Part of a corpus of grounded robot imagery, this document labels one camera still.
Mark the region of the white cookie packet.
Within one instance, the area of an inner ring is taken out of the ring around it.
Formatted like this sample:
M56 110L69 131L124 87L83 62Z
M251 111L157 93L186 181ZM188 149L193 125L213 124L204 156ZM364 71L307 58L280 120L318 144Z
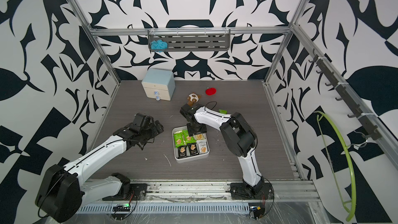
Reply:
M200 140L197 142L198 152L199 154L206 154L208 153L208 146L205 140Z
M194 135L194 138L196 141L205 140L206 135L205 134L197 134L197 135Z

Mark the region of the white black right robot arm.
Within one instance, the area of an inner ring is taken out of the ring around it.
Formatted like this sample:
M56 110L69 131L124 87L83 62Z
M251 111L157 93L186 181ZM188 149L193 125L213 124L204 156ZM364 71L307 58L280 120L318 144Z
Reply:
M243 185L256 194L264 185L261 172L257 165L255 150L257 134L240 113L222 114L198 104L185 104L180 113L187 120L190 136L207 132L207 127L219 130L228 150L238 157L242 173Z

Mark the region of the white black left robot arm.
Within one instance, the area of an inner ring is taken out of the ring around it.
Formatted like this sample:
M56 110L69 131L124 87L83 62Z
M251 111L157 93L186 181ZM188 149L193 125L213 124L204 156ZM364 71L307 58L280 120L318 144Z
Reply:
M113 158L132 147L143 149L164 131L153 117L138 113L133 122L115 131L105 142L64 166L53 165L44 175L35 204L58 223L69 220L82 206L107 198L130 200L134 196L128 177L114 173L89 182L89 178Z

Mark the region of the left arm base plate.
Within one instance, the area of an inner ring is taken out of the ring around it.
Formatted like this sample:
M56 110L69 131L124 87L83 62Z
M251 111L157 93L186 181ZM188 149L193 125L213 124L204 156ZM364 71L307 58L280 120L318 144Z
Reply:
M127 185L123 185L119 192L115 196L105 197L103 201L132 201L144 200L148 184L144 183L130 183L129 188Z

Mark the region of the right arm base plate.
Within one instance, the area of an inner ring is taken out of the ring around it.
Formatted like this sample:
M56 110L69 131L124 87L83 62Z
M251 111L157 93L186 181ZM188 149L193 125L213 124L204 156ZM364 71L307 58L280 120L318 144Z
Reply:
M231 183L230 193L233 200L268 200L274 196L272 185L263 181L259 181L255 186Z

